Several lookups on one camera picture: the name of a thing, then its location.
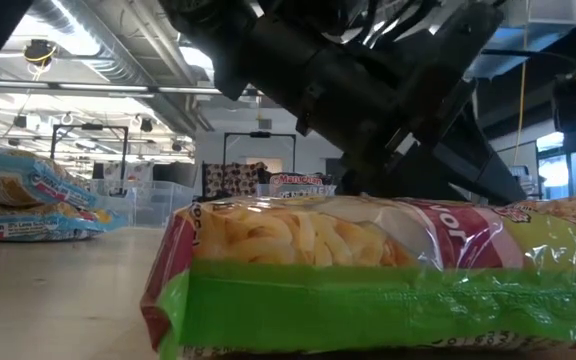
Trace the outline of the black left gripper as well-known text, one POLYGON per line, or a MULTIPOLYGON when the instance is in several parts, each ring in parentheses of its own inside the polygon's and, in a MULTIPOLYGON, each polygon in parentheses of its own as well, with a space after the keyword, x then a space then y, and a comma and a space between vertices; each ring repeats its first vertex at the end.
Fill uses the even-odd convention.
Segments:
POLYGON ((476 84, 464 77, 501 24, 502 12, 489 3, 464 3, 431 32, 413 28, 433 4, 422 3, 413 14, 409 7, 403 4, 375 28, 377 6, 369 4, 361 31, 350 41, 366 68, 394 88, 396 108, 373 148, 343 163, 341 193, 463 198, 451 182, 490 203, 524 200, 518 180, 476 122, 476 84))

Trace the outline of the black fire noodle packet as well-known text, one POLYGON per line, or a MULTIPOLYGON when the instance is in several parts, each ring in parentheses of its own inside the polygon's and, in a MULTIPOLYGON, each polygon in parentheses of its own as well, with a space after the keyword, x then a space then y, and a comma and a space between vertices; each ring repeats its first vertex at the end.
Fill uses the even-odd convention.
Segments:
POLYGON ((258 194, 267 197, 333 196, 333 179, 322 173, 273 173, 257 186, 258 194))

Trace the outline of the blue Maruchan ramen packet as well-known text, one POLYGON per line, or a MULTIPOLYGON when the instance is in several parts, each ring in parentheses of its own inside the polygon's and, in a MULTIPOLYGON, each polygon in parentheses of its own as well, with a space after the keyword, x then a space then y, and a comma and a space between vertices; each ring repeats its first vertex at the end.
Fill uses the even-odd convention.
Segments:
POLYGON ((0 148, 0 205, 23 207, 67 203, 92 208, 97 196, 82 180, 49 158, 0 148))
POLYGON ((66 203, 0 206, 0 241, 84 240, 128 224, 126 215, 105 209, 81 210, 66 203))

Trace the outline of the white partition panel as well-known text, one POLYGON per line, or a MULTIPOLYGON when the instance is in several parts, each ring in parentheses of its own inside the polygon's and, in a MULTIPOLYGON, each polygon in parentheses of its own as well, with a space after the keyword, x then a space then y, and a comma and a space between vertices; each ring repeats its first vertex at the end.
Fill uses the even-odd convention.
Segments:
POLYGON ((500 150, 498 155, 508 167, 525 166, 529 175, 538 175, 537 145, 535 141, 500 150))

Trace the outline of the glass window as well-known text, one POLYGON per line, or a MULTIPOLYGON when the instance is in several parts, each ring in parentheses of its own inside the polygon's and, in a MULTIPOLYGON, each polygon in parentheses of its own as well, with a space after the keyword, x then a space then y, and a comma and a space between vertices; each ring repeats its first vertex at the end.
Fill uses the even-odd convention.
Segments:
POLYGON ((554 132, 537 139, 538 173, 542 198, 547 200, 576 196, 576 140, 565 146, 566 137, 554 132))

